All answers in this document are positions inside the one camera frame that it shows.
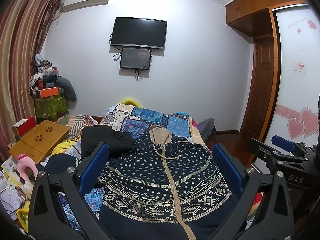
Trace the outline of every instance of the pink toy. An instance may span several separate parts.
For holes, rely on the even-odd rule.
[[[34,161],[28,157],[25,153],[20,154],[16,160],[18,161],[18,167],[17,171],[20,173],[20,177],[25,180],[25,182],[29,181],[28,176],[26,175],[26,167],[29,167],[33,171],[33,175],[35,176],[35,179],[38,175],[38,170],[36,168],[36,164]]]

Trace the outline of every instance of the wall-mounted tv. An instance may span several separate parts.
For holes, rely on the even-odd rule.
[[[166,21],[117,17],[111,45],[164,49],[166,32]]]

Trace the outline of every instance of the zipper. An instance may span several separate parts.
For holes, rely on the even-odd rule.
[[[163,157],[165,157],[165,145],[164,144],[162,145],[161,154]],[[173,200],[174,200],[174,207],[175,207],[178,223],[183,226],[183,229],[185,230],[189,240],[196,240],[195,234],[192,232],[191,228],[182,219],[181,203],[180,203],[179,195],[177,192],[177,188],[174,183],[173,177],[170,173],[169,167],[167,165],[167,161],[164,158],[162,158],[162,163],[163,163],[165,173],[166,173],[168,180],[169,180],[169,183],[170,183],[170,188],[171,188],[171,192],[172,192],[172,196],[173,196]]]

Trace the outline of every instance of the yellow blanket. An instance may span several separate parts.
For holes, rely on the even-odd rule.
[[[78,137],[76,139],[71,140],[63,140],[62,143],[59,143],[51,153],[52,155],[58,154],[58,153],[65,153],[66,150],[68,150],[72,145],[74,145],[77,141],[79,141],[81,137]]]

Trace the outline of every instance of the blue gripper pad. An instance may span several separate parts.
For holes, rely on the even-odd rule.
[[[97,182],[97,179],[102,169],[106,166],[106,163],[109,159],[108,145],[104,143],[103,145],[99,144],[96,147],[96,149],[92,152],[92,155],[95,155],[94,158],[90,161],[89,165],[80,177],[79,194],[81,196],[88,194],[92,190],[94,184]]]
[[[287,139],[284,139],[278,135],[273,136],[271,142],[273,145],[278,146],[279,148],[284,149],[289,153],[294,152],[296,150],[296,147],[294,146],[293,142],[288,141]]]
[[[221,171],[231,192],[240,196],[244,188],[244,166],[237,158],[232,157],[231,154],[220,143],[213,146],[212,155],[214,162]],[[240,167],[240,169],[243,167],[243,174],[238,172],[230,159],[233,159],[233,162],[236,162],[235,165]]]

